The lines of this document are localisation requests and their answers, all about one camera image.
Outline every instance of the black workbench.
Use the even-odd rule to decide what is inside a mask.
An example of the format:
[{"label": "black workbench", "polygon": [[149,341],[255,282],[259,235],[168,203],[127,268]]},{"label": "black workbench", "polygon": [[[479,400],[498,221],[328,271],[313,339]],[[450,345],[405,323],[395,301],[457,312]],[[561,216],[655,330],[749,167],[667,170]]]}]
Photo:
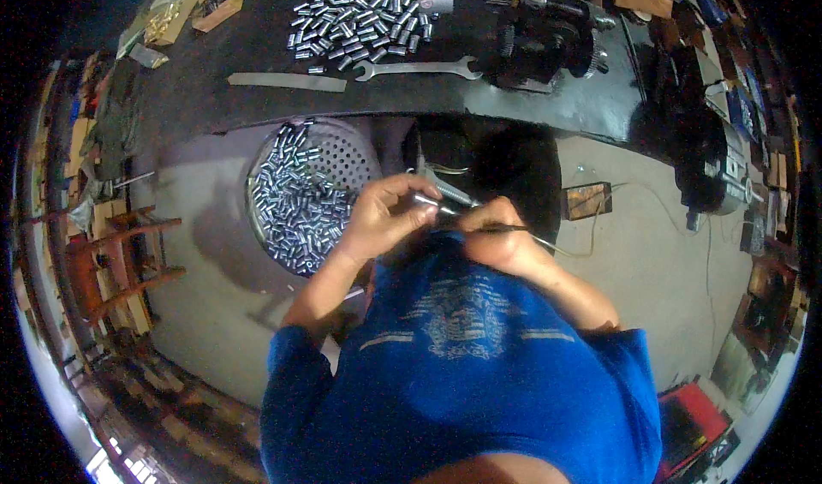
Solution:
[{"label": "black workbench", "polygon": [[[226,78],[234,72],[306,72],[311,60],[295,61],[293,51],[285,48],[292,31],[289,21],[295,18],[292,8],[304,1],[245,0],[240,12],[210,33],[187,24],[173,45],[159,48],[170,61],[158,69],[121,60],[118,72],[137,73],[138,143],[180,143],[293,115],[418,112],[526,120],[625,143],[641,117],[640,94],[619,24],[601,36],[610,71],[581,79],[563,69],[551,95],[496,88],[486,79],[467,81],[457,75],[383,75],[359,83],[354,80],[356,72],[341,75],[335,68],[326,75],[346,78],[344,93],[230,86]],[[492,56],[496,17],[476,2],[460,8],[457,1],[455,13],[443,15],[435,24],[434,41],[421,44],[408,60],[470,55],[481,65]],[[647,27],[632,25],[631,30],[634,43],[649,43]],[[395,58],[382,62],[404,60]]]}]

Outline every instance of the wrench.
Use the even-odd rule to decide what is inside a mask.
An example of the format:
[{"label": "wrench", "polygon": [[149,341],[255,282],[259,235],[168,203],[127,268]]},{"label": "wrench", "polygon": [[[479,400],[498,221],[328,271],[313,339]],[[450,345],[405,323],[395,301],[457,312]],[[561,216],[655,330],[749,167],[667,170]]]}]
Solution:
[{"label": "wrench", "polygon": [[472,72],[468,63],[476,61],[476,57],[466,56],[455,63],[395,63],[393,65],[374,65],[371,61],[362,60],[354,67],[362,68],[365,74],[354,80],[367,81],[379,74],[414,74],[417,72],[431,72],[437,74],[457,74],[470,81],[482,77],[482,72]]}]

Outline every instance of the printed graphic on shirt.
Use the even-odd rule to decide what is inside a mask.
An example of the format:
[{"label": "printed graphic on shirt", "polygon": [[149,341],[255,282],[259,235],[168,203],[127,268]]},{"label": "printed graphic on shirt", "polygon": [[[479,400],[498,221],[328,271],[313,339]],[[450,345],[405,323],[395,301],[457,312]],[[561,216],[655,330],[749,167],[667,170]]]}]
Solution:
[{"label": "printed graphic on shirt", "polygon": [[[413,304],[407,314],[397,318],[398,327],[406,330],[383,330],[360,345],[363,350],[384,343],[413,343],[421,330],[430,339],[428,351],[455,360],[465,356],[489,360],[506,350],[508,318],[528,315],[505,296],[495,292],[484,275],[467,275],[444,279],[432,284],[425,296]],[[560,329],[521,329],[511,333],[520,340],[575,341]],[[418,343],[424,343],[420,337]]]},{"label": "printed graphic on shirt", "polygon": [[487,277],[470,275],[436,282],[411,314],[429,318],[423,332],[431,337],[431,353],[447,359],[490,359],[505,351],[506,325],[498,314],[510,309],[508,299],[491,289]]}]

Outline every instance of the electric cord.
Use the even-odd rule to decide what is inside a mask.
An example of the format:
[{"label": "electric cord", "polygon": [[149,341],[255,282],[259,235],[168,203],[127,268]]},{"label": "electric cord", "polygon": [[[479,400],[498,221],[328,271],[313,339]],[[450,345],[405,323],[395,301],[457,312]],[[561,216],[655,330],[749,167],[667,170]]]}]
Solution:
[{"label": "electric cord", "polygon": [[671,210],[668,209],[668,207],[665,205],[665,202],[663,201],[662,197],[660,197],[659,193],[657,193],[655,190],[653,190],[653,188],[650,187],[649,185],[643,184],[641,182],[621,182],[619,184],[614,184],[613,186],[611,186],[611,193],[607,194],[599,202],[599,204],[597,205],[597,211],[593,215],[593,224],[591,225],[591,244],[590,244],[590,248],[588,249],[588,252],[585,252],[585,253],[582,253],[582,254],[577,254],[575,252],[565,251],[565,250],[559,248],[558,246],[556,246],[555,244],[553,244],[553,243],[551,243],[547,240],[543,240],[539,236],[535,236],[533,234],[531,236],[533,237],[533,239],[535,241],[537,241],[539,243],[542,243],[543,245],[547,246],[548,248],[554,250],[555,252],[558,252],[562,255],[565,255],[565,257],[570,257],[570,258],[574,258],[574,259],[587,259],[587,258],[591,257],[593,255],[593,248],[594,248],[594,242],[595,242],[595,237],[596,237],[595,233],[597,232],[597,220],[599,219],[599,214],[602,212],[602,208],[604,207],[604,205],[609,200],[611,200],[611,197],[613,196],[613,194],[617,190],[620,190],[620,189],[622,189],[626,186],[629,186],[629,185],[639,186],[640,188],[644,188],[645,190],[650,191],[653,194],[653,196],[656,197],[657,201],[659,202],[659,205],[663,206],[663,209],[665,210],[665,213],[668,216],[668,220],[671,221],[671,225],[673,225],[673,228],[675,228],[676,231],[679,232],[679,234],[681,236],[694,237],[694,236],[697,236],[700,233],[700,229],[697,229],[696,232],[683,232],[683,230],[681,230],[681,228],[679,228],[679,226],[676,224],[676,221],[673,218],[673,214],[671,213]]}]

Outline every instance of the hand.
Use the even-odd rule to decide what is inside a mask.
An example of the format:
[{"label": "hand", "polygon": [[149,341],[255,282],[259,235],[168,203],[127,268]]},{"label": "hand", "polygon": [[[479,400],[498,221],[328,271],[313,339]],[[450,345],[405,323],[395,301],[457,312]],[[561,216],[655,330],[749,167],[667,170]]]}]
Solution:
[{"label": "hand", "polygon": [[343,237],[334,249],[351,260],[365,264],[371,258],[394,248],[406,235],[437,217],[437,207],[417,206],[399,215],[392,215],[389,208],[400,197],[411,191],[423,191],[434,199],[442,195],[433,182],[413,174],[399,174],[368,183],[354,204],[351,219]]},{"label": "hand", "polygon": [[525,278],[556,267],[551,255],[537,245],[528,232],[475,232],[495,223],[524,225],[514,204],[506,197],[473,209],[459,220],[459,229],[465,233],[465,254],[469,259]]}]

